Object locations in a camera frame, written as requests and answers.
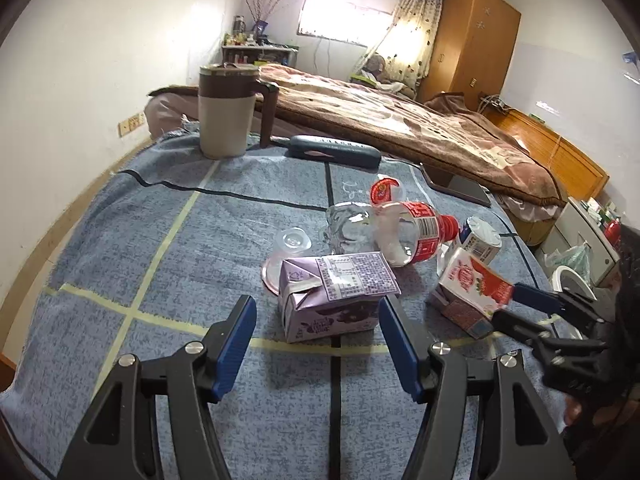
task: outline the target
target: strawberry milk carton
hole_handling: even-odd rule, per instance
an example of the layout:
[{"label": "strawberry milk carton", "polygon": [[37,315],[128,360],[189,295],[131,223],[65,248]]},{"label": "strawberry milk carton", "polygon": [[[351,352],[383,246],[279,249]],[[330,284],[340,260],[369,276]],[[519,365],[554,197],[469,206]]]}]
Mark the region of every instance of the strawberry milk carton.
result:
[{"label": "strawberry milk carton", "polygon": [[427,302],[471,337],[480,339],[494,330],[491,316],[509,303],[512,292],[511,283],[458,248]]}]

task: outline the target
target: wall socket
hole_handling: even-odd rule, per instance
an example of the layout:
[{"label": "wall socket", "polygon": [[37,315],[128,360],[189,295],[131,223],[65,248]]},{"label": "wall socket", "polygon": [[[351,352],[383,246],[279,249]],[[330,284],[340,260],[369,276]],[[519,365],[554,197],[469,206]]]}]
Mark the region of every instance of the wall socket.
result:
[{"label": "wall socket", "polygon": [[142,112],[132,115],[129,119],[124,119],[118,124],[118,135],[124,137],[130,134],[133,130],[142,126],[145,120],[145,115]]}]

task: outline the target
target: mug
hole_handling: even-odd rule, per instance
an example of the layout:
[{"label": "mug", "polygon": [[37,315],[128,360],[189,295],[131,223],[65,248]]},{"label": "mug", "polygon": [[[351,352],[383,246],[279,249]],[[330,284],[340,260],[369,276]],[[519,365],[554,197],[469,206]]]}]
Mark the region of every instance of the mug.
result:
[{"label": "mug", "polygon": [[198,117],[200,148],[209,158],[239,156],[254,117],[255,94],[264,97],[260,146],[269,145],[278,101],[278,85],[260,81],[254,65],[233,63],[200,67]]}]

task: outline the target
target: mug lid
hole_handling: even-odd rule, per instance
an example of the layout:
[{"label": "mug lid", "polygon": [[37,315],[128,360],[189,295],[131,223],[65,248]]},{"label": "mug lid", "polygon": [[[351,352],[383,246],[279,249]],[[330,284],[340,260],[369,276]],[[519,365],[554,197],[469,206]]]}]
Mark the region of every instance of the mug lid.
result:
[{"label": "mug lid", "polygon": [[215,63],[200,67],[202,75],[257,75],[260,67],[249,64]]}]

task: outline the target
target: purple milk carton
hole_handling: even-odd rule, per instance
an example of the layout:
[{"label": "purple milk carton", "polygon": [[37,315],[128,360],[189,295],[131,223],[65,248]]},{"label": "purple milk carton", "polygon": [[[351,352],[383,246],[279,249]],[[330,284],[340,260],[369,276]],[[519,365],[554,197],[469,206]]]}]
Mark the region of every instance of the purple milk carton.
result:
[{"label": "purple milk carton", "polygon": [[284,260],[278,306],[288,343],[378,324],[378,300],[400,294],[380,252]]}]

